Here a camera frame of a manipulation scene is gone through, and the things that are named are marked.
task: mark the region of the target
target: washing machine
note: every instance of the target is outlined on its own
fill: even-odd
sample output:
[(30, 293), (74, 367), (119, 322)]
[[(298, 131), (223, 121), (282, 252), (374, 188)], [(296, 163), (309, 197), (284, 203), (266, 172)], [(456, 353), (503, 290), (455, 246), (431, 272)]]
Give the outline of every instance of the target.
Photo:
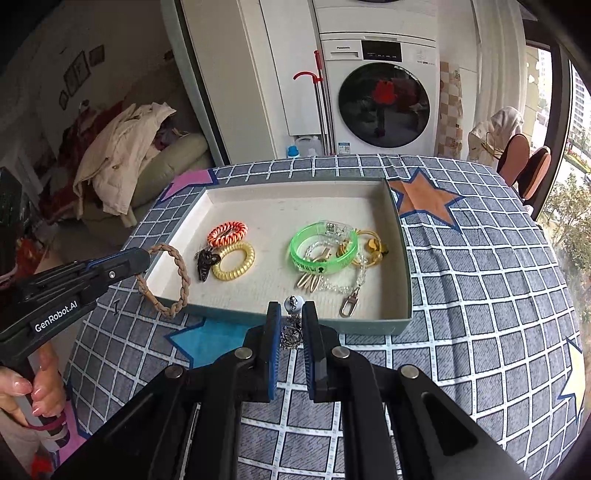
[(432, 156), (439, 112), (435, 41), (320, 34), (339, 154)]
[(437, 40), (439, 0), (313, 0), (319, 33), (359, 32)]

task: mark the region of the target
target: plastic bottle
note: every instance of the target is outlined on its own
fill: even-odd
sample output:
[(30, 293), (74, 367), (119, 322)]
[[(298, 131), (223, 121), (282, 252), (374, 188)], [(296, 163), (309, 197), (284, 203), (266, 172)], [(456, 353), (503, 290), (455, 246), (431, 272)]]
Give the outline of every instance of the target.
[(300, 152), (295, 145), (287, 148), (287, 158), (300, 158)]
[(306, 152), (308, 157), (319, 157), (324, 155), (322, 142), (316, 135), (302, 135), (295, 141), (300, 152)]

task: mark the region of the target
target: table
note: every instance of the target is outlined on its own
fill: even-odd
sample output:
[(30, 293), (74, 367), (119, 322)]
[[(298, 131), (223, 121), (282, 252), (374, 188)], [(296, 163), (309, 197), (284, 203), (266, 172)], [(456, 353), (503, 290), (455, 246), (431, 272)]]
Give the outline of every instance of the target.
[[(413, 319), (398, 337), (341, 335), (341, 343), (378, 365), (421, 368), (532, 478), (556, 468), (582, 427), (579, 323), (541, 228), (494, 171), (438, 158), (340, 155), (211, 173), (226, 186), (388, 179), (407, 244)], [(165, 242), (203, 188), (177, 181), (126, 247)], [(178, 346), (203, 319), (161, 317), (134, 284), (127, 279), (99, 299), (67, 366), (84, 432), (95, 432), (166, 365), (189, 366)], [(340, 405), (309, 402), (301, 350), (282, 353), (278, 386), (271, 405), (245, 404), (239, 477), (343, 477)]]

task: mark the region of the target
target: red hook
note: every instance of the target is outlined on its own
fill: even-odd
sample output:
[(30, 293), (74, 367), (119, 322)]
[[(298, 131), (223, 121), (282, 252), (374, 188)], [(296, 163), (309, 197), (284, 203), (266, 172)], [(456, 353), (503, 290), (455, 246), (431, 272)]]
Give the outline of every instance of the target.
[(321, 82), (322, 79), (318, 78), (318, 75), (316, 75), (315, 73), (312, 72), (298, 72), (294, 75), (294, 80), (296, 80), (296, 78), (301, 77), (302, 75), (310, 75), (312, 77), (312, 82), (314, 83), (318, 83)]

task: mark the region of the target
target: orange coil hair tie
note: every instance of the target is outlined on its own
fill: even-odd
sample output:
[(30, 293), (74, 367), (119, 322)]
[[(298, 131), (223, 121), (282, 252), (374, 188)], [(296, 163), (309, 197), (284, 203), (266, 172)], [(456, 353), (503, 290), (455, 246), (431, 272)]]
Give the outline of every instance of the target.
[(242, 222), (226, 222), (215, 227), (207, 236), (207, 243), (214, 248), (225, 247), (242, 240), (248, 227)]

